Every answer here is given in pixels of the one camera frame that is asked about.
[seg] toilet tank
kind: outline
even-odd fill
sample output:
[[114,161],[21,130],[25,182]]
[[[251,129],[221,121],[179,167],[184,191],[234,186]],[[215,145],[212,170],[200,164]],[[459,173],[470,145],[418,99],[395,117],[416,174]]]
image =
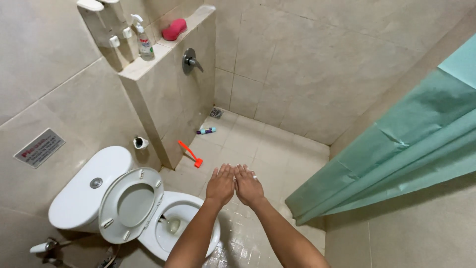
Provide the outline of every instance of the toilet tank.
[[97,152],[51,203],[50,223],[58,229],[99,232],[99,226],[93,226],[92,230],[83,227],[97,219],[102,197],[109,186],[133,166],[132,156],[124,147],[111,146]]

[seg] bath sponge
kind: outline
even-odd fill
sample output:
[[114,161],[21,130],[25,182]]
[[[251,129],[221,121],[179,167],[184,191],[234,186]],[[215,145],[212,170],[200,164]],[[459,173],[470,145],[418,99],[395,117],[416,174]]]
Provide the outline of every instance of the bath sponge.
[[162,36],[167,41],[174,41],[186,30],[187,22],[184,19],[178,19],[174,20],[168,28],[162,30]]

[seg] white toilet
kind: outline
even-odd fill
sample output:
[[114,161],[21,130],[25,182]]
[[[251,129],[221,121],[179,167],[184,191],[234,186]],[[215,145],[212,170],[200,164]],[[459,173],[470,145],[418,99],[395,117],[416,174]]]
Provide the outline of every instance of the white toilet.
[[[58,229],[101,233],[113,244],[138,238],[155,256],[167,260],[203,200],[164,191],[156,170],[134,166],[124,147],[97,152],[53,200],[48,212],[51,224]],[[219,239],[216,220],[207,257]]]

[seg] spray bottle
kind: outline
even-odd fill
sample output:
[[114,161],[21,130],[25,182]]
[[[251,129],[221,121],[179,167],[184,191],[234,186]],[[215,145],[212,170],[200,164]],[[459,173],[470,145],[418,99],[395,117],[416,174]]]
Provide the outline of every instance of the spray bottle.
[[140,57],[145,61],[151,61],[154,59],[154,49],[152,48],[149,38],[144,32],[144,27],[142,27],[140,24],[144,20],[139,15],[131,16],[134,22],[137,21],[135,26],[138,32]]

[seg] sign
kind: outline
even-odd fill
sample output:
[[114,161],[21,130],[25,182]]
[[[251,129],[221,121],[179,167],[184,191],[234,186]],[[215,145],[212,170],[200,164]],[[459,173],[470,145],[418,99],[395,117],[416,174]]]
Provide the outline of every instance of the sign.
[[49,128],[14,155],[14,158],[37,168],[63,144],[65,141]]

